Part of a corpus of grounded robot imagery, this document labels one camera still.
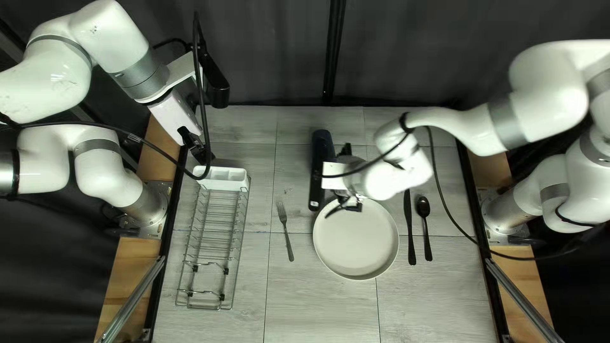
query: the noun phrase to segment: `gray tile surface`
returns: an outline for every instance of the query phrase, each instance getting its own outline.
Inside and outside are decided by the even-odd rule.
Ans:
[[[375,281],[354,282],[328,270],[312,235],[271,234],[265,342],[379,342]]]
[[[422,149],[426,153],[428,160],[432,161],[430,148],[422,147]],[[367,151],[369,160],[379,156],[379,151],[375,146],[367,146]],[[469,235],[474,236],[472,217],[470,216],[470,207],[468,205],[468,197],[466,196],[466,188],[464,186],[457,148],[439,146],[434,149],[434,152],[436,154],[440,186],[443,190],[443,196],[445,197],[447,206],[462,229]],[[430,202],[431,211],[430,216],[428,216],[428,231],[430,235],[461,236],[461,233],[452,224],[442,207],[434,177],[420,186],[411,188],[413,234],[422,234],[422,220],[415,212],[417,195],[424,195]],[[403,198],[404,193],[400,192],[391,199],[380,201],[380,203],[386,207],[394,218],[394,221],[396,221],[398,232],[400,234],[407,234],[407,223],[404,219],[403,211]]]
[[[278,144],[311,143],[311,134],[327,129],[335,144],[366,145],[362,107],[278,107]]]
[[[273,197],[275,144],[216,143],[213,165],[244,168],[252,178],[246,231],[269,231]]]
[[[496,342],[475,245],[465,237],[430,237],[430,245],[433,261],[416,247],[417,265],[409,265],[402,248],[377,277],[381,342]]]
[[[383,124],[398,118],[404,112],[412,112],[421,107],[365,107],[364,123],[367,145],[375,145],[373,135]],[[421,146],[430,146],[428,131],[425,128],[416,128],[415,137]],[[432,128],[434,146],[456,146],[455,138],[444,130]]]
[[[428,223],[433,262],[407,262],[406,238],[393,266],[376,280],[354,282],[329,271],[312,242],[314,213],[307,208],[310,133],[331,131],[338,151],[353,144],[362,158],[378,156],[371,143],[379,126],[404,109],[375,107],[249,107],[210,110],[214,165],[246,168],[252,177],[246,232],[234,309],[203,311],[174,305],[185,231],[199,184],[184,178],[174,226],[155,342],[495,342],[495,332],[476,247],[460,235],[444,213],[434,180],[412,189],[432,206]],[[434,131],[440,182],[458,223],[472,234],[459,158],[453,138]],[[427,145],[425,130],[417,129]],[[424,148],[429,156],[429,148]],[[192,170],[195,160],[189,157]],[[295,262],[289,262],[283,227],[275,209],[287,210]],[[400,234],[406,234],[403,194],[385,201]],[[421,221],[413,210],[414,233]]]
[[[278,113],[283,107],[206,106],[212,143],[275,143]]]
[[[206,311],[174,304],[186,241],[186,231],[174,231],[157,312],[154,342],[262,343],[269,235],[244,233],[233,309]]]
[[[335,146],[337,153],[340,149],[340,145]],[[309,145],[296,144],[278,144],[276,149],[273,202],[284,202],[288,216],[287,227],[291,233],[311,233],[313,229],[315,214],[307,208],[311,168],[310,151]],[[352,154],[366,159],[366,146],[352,145]],[[331,197],[332,193],[326,191],[326,196]],[[284,232],[275,206],[272,211],[271,232]]]

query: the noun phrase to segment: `wooden board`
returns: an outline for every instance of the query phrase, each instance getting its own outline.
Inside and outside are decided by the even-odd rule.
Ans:
[[[504,153],[480,157],[468,152],[475,185],[477,187],[503,187],[512,182],[511,170]],[[492,247],[493,250],[517,257],[533,257],[532,248],[528,246]],[[552,325],[548,311],[547,299],[542,289],[538,267],[534,261],[515,261],[493,256],[493,260],[502,271],[519,288],[525,297],[534,305],[540,314]],[[500,297],[511,338],[515,343],[546,343],[538,329],[529,321],[510,295],[500,287]]]
[[[534,253],[530,246],[494,247],[495,251],[511,256],[533,257]],[[535,261],[514,261],[494,256],[493,260],[502,268],[502,271],[510,277],[511,281],[519,288],[521,293],[534,305],[542,317],[550,325],[551,314],[548,311],[547,298],[544,296],[540,275]],[[500,296],[504,306],[504,314],[508,323],[508,331],[515,343],[546,343],[538,329],[524,315],[510,295],[500,287]]]
[[[178,158],[180,146],[163,130],[153,116],[150,117],[148,122],[146,140],[157,145],[175,159]],[[142,180],[173,181],[175,172],[176,166],[174,164],[151,148],[143,147],[137,171],[137,175]],[[120,239],[108,288],[106,289],[104,305],[99,317],[98,329],[95,334],[96,341],[152,266],[159,255],[160,247],[161,241],[156,239],[128,237]],[[140,336],[146,320],[149,297],[150,288],[117,336],[117,341],[135,340]]]

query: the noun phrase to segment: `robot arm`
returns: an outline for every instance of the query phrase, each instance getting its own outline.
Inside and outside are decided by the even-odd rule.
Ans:
[[[551,42],[519,54],[509,69],[513,92],[466,111],[428,107],[391,121],[375,134],[382,153],[417,126],[443,129],[479,156],[490,156],[551,137],[578,124],[590,109],[591,132],[566,155],[549,157],[514,190],[489,203],[486,223],[499,230],[542,215],[551,229],[575,233],[610,220],[610,40]],[[432,176],[412,135],[384,161],[343,182],[324,179],[323,188],[348,189],[376,200],[424,183]],[[325,175],[348,172],[325,162]]]
[[[171,90],[194,76],[192,54],[162,64],[114,0],[97,0],[39,25],[23,61],[0,73],[0,112],[28,123],[67,110],[85,98],[97,64],[131,98],[147,105],[178,144],[183,144],[181,126],[201,134],[191,108]]]
[[[146,38],[116,1],[97,0],[33,31],[23,61],[0,73],[0,112],[17,123],[28,123],[67,110],[84,99],[91,70],[99,64],[129,96],[147,104],[182,145],[178,128],[185,126],[199,135],[201,127],[181,96],[171,90],[195,74],[192,54],[174,62],[165,66],[154,57]],[[0,193],[63,188],[70,174],[69,151],[83,193],[147,225],[163,217],[167,199],[123,168],[116,133],[91,126],[22,130],[17,150],[0,154]]]

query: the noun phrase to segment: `white plate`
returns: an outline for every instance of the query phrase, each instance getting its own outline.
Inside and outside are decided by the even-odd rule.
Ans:
[[[398,254],[398,229],[392,216],[379,203],[365,199],[362,212],[341,210],[334,200],[314,223],[315,252],[334,273],[350,280],[368,280],[385,272]]]

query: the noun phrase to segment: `dish rack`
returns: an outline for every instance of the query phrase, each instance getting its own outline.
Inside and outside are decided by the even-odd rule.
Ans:
[[[209,176],[199,181],[176,306],[213,310],[233,307],[250,178],[243,169],[212,168]]]

